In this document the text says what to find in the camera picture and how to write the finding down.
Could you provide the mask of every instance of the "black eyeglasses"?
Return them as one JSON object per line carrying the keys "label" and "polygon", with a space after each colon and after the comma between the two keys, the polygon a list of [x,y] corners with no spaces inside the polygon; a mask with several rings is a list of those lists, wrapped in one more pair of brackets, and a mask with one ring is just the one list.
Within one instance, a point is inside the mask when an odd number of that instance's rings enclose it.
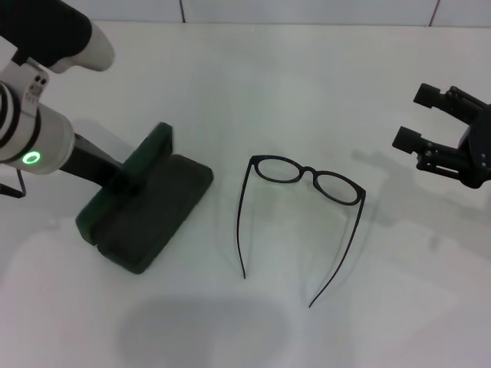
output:
{"label": "black eyeglasses", "polygon": [[314,300],[308,305],[310,308],[313,303],[317,300],[319,296],[324,292],[327,286],[334,280],[334,277],[338,273],[339,269],[343,265],[344,259],[348,254],[351,247],[351,242],[353,241],[354,233],[360,222],[361,212],[363,211],[363,205],[365,202],[365,197],[367,193],[365,189],[361,188],[356,182],[337,174],[336,172],[330,171],[317,171],[312,169],[310,166],[302,166],[297,164],[295,161],[287,159],[286,157],[280,156],[253,156],[249,160],[249,165],[247,166],[247,171],[245,172],[244,183],[242,184],[242,192],[240,193],[239,200],[239,211],[237,213],[237,249],[239,250],[240,264],[242,266],[242,273],[244,278],[246,278],[246,269],[244,267],[244,261],[242,260],[242,252],[240,251],[239,243],[239,224],[240,224],[240,213],[242,211],[242,201],[244,199],[244,193],[246,192],[247,179],[251,172],[251,167],[254,166],[255,171],[263,179],[269,182],[279,182],[279,183],[290,183],[298,182],[303,177],[305,172],[310,171],[314,176],[314,187],[321,192],[324,196],[328,197],[330,200],[339,203],[340,205],[356,205],[360,203],[360,208],[358,209],[358,214],[354,222],[353,232],[351,233],[348,246],[344,251],[343,257],[339,262],[336,271],[331,276],[326,285],[319,291],[315,296]]}

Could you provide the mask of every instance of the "green led ring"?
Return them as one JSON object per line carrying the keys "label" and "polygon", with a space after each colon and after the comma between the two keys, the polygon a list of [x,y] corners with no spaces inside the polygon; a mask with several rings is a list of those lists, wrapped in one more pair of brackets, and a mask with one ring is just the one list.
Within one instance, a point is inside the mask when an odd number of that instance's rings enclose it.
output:
{"label": "green led ring", "polygon": [[26,153],[24,157],[22,157],[22,162],[26,165],[34,165],[40,159],[41,154],[38,151],[31,151],[29,153]]}

